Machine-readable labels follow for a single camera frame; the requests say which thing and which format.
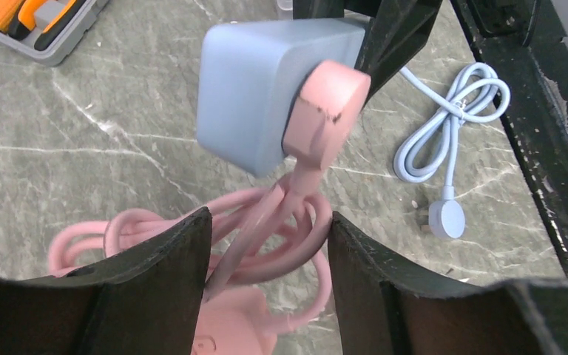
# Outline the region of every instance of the light blue plug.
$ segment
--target light blue plug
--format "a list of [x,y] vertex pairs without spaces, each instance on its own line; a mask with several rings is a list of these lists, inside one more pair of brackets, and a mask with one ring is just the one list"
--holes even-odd
[[353,67],[365,25],[345,18],[220,24],[203,40],[197,142],[262,178],[286,154],[294,99],[322,61]]
[[433,202],[427,213],[430,231],[437,237],[458,239],[464,233],[464,211],[454,200],[453,186],[443,186],[443,198]]

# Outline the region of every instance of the orange tool handle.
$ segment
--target orange tool handle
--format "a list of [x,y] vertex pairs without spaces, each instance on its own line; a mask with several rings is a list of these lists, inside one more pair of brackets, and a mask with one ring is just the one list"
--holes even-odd
[[42,31],[33,45],[34,49],[40,51],[47,49],[64,28],[66,28],[69,22],[75,18],[75,15],[85,2],[86,0],[69,0],[60,14]]
[[0,0],[0,32],[6,33],[14,14],[24,0]]
[[36,18],[33,17],[33,14],[45,2],[47,0],[25,0],[14,16],[7,34],[18,41],[27,37],[36,28]]

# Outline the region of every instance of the gray marble tabletop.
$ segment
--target gray marble tabletop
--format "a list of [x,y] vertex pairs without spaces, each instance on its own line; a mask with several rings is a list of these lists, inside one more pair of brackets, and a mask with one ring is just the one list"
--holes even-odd
[[[65,226],[142,207],[177,217],[219,195],[268,185],[195,142],[200,45],[213,25],[276,18],[272,0],[111,1],[59,67],[0,45],[0,276],[45,272]],[[446,1],[409,68],[445,94],[473,57]],[[456,194],[460,240],[420,231],[418,210],[439,198],[442,173],[413,185],[391,168],[398,145],[436,110],[397,75],[365,108],[322,192],[362,230],[434,271],[479,285],[526,275],[562,277],[552,245],[499,122],[461,130]],[[88,255],[82,262],[94,260]],[[310,266],[264,285],[273,312],[306,304]],[[340,354],[334,307],[277,354]]]

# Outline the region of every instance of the black metal bar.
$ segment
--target black metal bar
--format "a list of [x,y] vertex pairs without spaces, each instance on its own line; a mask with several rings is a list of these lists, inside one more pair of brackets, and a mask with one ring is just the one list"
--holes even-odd
[[502,123],[552,244],[568,274],[568,48],[550,0],[541,3],[528,47],[514,35],[485,38],[470,8],[452,0],[478,61],[496,69],[513,93]]
[[190,354],[211,233],[201,209],[68,277],[0,279],[0,354]]
[[566,279],[461,283],[339,213],[328,252],[344,355],[568,354]]
[[371,76],[371,98],[427,43],[442,0],[294,0],[295,18],[370,16],[356,69]]

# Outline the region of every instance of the gray tool case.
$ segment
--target gray tool case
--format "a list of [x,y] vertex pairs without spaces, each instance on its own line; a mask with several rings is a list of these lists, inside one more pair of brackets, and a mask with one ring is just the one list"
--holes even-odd
[[[16,2],[16,0],[0,1],[11,1],[11,4]],[[9,33],[3,33],[0,30],[0,42],[22,55],[49,67],[60,64],[75,49],[77,43],[92,24],[95,23],[97,15],[108,2],[108,0],[27,1],[33,1],[32,4],[35,4],[35,6],[29,6],[26,10],[37,7],[37,10],[33,12],[34,21],[32,23],[35,22],[35,24],[31,31],[29,31],[27,26],[22,28],[23,31],[18,31],[18,33],[14,34],[12,34],[12,28],[9,28]],[[20,30],[21,21],[18,20],[17,13],[14,15],[14,19],[10,22],[9,27],[15,27],[15,29]],[[50,30],[44,32],[49,24],[52,24]]]

